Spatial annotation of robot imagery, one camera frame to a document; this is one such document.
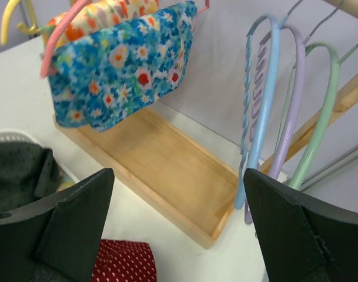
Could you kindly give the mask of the dark grey dotted skirt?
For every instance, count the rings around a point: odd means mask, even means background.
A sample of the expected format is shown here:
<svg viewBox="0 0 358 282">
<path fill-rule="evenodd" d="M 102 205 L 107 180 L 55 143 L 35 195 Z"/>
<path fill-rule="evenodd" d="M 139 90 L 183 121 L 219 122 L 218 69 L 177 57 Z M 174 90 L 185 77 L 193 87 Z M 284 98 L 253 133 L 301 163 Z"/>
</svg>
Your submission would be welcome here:
<svg viewBox="0 0 358 282">
<path fill-rule="evenodd" d="M 0 219 L 54 194 L 61 180 L 52 149 L 36 143 L 0 143 Z"/>
</svg>

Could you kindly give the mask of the light blue hanger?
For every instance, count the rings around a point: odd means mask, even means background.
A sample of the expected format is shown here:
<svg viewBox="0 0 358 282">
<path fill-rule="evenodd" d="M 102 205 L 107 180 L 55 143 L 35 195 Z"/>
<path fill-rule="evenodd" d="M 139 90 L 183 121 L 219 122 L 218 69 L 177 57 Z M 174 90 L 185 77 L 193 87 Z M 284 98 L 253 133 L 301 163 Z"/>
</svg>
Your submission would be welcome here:
<svg viewBox="0 0 358 282">
<path fill-rule="evenodd" d="M 246 203 L 246 192 L 243 184 L 243 168 L 257 168 L 260 153 L 265 139 L 267 124 L 269 122 L 273 97 L 277 80 L 280 52 L 280 31 L 291 31 L 296 44 L 296 73 L 292 93 L 292 100 L 283 128 L 282 140 L 278 145 L 278 152 L 273 161 L 271 172 L 279 175 L 283 165 L 283 157 L 288 151 L 292 139 L 293 127 L 296 124 L 300 101 L 304 88 L 304 75 L 306 68 L 305 43 L 299 30 L 286 24 L 289 15 L 300 5 L 297 1 L 286 13 L 281 21 L 272 14 L 265 14 L 257 18 L 246 35 L 245 50 L 245 82 L 243 96 L 242 138 L 240 140 L 240 153 L 242 159 L 239 165 L 237 194 L 234 208 L 240 210 Z M 257 53 L 256 75 L 251 76 L 252 67 L 252 38 L 257 27 L 265 20 L 270 22 L 270 32 L 260 41 Z"/>
</svg>

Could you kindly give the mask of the lilac hanger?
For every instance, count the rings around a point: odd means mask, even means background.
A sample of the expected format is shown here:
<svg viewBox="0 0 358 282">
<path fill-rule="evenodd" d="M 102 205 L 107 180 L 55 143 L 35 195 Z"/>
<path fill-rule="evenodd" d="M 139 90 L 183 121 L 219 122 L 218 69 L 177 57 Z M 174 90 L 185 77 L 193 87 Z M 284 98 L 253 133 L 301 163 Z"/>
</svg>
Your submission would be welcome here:
<svg viewBox="0 0 358 282">
<path fill-rule="evenodd" d="M 265 14 L 258 18 L 247 33 L 245 52 L 245 82 L 244 82 L 244 111 L 242 117 L 243 133 L 240 141 L 242 159 L 239 166 L 239 180 L 236 200 L 236 209 L 245 208 L 245 223 L 252 224 L 253 219 L 246 198 L 245 185 L 243 184 L 243 169 L 257 168 L 260 153 L 265 139 L 267 124 L 270 117 L 272 102 L 275 93 L 277 72 L 280 61 L 280 33 L 287 29 L 293 35 L 296 45 L 296 62 L 292 67 L 287 89 L 284 111 L 282 114 L 279 133 L 277 137 L 273 162 L 268 171 L 271 178 L 277 179 L 285 158 L 288 154 L 300 110 L 300 103 L 305 85 L 306 57 L 312 50 L 324 47 L 330 56 L 330 73 L 326 95 L 319 119 L 309 144 L 297 165 L 293 177 L 289 180 L 289 187 L 299 190 L 308 170 L 314 161 L 314 157 L 323 140 L 325 131 L 330 122 L 334 108 L 336 94 L 339 86 L 340 67 L 342 60 L 337 50 L 324 42 L 308 43 L 310 36 L 302 37 L 300 31 L 286 24 L 287 18 L 292 13 L 288 11 L 285 17 L 279 21 L 271 14 Z M 270 32 L 260 41 L 257 53 L 255 76 L 250 74 L 252 38 L 257 27 L 265 20 L 270 22 Z"/>
</svg>

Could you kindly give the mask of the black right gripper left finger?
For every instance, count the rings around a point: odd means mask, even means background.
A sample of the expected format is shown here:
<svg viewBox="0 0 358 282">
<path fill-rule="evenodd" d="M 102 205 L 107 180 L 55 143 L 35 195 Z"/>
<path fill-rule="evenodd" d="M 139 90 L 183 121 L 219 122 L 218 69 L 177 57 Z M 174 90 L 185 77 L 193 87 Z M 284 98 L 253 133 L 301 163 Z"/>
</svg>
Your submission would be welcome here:
<svg viewBox="0 0 358 282">
<path fill-rule="evenodd" d="M 0 281 L 90 281 L 114 172 L 0 213 Z"/>
</svg>

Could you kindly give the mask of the mint green hanger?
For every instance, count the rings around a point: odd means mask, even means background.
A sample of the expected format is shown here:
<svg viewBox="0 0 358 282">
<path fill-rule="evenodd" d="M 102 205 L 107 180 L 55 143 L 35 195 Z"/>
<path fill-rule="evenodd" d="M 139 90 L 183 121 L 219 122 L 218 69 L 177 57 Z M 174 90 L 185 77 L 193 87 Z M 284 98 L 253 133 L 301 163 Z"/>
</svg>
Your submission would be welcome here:
<svg viewBox="0 0 358 282">
<path fill-rule="evenodd" d="M 324 138 L 328 125 L 338 120 L 352 106 L 358 102 L 358 74 L 344 87 L 339 87 L 340 68 L 342 64 L 358 49 L 358 43 L 344 56 L 339 57 L 337 50 L 328 43 L 316 42 L 305 48 L 308 56 L 316 48 L 325 47 L 330 56 L 330 73 L 327 90 L 322 108 L 313 115 L 294 135 L 284 161 L 289 160 L 303 147 L 306 148 L 297 168 L 288 182 L 288 186 L 300 190 L 308 174 L 316 153 Z"/>
</svg>

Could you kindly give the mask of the pink hanger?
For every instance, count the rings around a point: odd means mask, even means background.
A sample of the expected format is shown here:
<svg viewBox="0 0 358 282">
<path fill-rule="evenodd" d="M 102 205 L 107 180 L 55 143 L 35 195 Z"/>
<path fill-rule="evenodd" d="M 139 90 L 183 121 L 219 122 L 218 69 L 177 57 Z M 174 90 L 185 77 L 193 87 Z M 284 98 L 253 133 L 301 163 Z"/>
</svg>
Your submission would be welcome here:
<svg viewBox="0 0 358 282">
<path fill-rule="evenodd" d="M 79 1 L 56 21 L 41 76 L 89 88 L 136 81 L 179 82 L 190 50 L 195 1 L 160 8 L 156 1 Z"/>
</svg>

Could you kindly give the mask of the red polka dot skirt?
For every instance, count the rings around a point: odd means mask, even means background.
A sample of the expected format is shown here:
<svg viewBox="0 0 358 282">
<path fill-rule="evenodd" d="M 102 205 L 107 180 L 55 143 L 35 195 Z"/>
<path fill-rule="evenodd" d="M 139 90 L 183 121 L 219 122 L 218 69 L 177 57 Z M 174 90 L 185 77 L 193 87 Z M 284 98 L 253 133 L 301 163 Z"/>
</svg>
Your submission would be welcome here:
<svg viewBox="0 0 358 282">
<path fill-rule="evenodd" d="M 157 282 L 148 243 L 102 239 L 91 275 L 95 282 Z"/>
</svg>

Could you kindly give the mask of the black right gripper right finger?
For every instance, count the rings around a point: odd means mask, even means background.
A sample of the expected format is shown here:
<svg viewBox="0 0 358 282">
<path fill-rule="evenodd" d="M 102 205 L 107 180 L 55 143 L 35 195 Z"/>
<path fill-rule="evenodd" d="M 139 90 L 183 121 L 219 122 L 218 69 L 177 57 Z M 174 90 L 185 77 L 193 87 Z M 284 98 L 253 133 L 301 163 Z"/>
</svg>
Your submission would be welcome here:
<svg viewBox="0 0 358 282">
<path fill-rule="evenodd" d="M 243 182 L 270 281 L 358 281 L 358 213 L 256 169 Z"/>
</svg>

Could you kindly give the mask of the pastel floral skirt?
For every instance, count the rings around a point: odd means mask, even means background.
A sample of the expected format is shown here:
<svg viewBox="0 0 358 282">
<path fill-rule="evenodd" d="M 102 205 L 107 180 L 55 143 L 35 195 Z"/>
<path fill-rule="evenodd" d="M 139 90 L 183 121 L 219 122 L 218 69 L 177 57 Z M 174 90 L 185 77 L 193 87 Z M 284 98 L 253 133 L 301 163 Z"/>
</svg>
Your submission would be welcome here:
<svg viewBox="0 0 358 282">
<path fill-rule="evenodd" d="M 61 182 L 60 182 L 56 191 L 58 192 L 58 191 L 65 190 L 65 189 L 73 186 L 74 184 L 75 184 L 75 181 L 70 176 L 68 176 L 67 174 L 62 174 Z"/>
</svg>

